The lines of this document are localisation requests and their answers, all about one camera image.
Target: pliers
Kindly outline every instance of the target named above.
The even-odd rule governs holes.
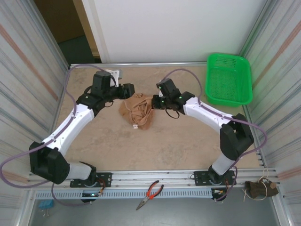
[[[152,188],[157,184],[159,183],[158,180],[156,180],[154,183],[151,184],[151,186],[149,187],[147,193],[146,193],[146,196],[144,199],[142,199],[142,201],[140,202],[139,206],[137,207],[136,210],[139,210],[142,206],[144,206],[146,204],[146,202],[149,200],[149,199],[153,199],[155,198],[158,194],[161,193],[161,191],[163,190],[163,187],[164,185],[161,185],[161,188],[155,193],[155,194],[152,194],[151,195],[151,190]]]

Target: beige fabric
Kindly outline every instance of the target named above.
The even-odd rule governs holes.
[[[151,99],[150,96],[135,93],[122,102],[119,113],[132,125],[137,125],[140,129],[148,129],[155,113],[151,108]]]

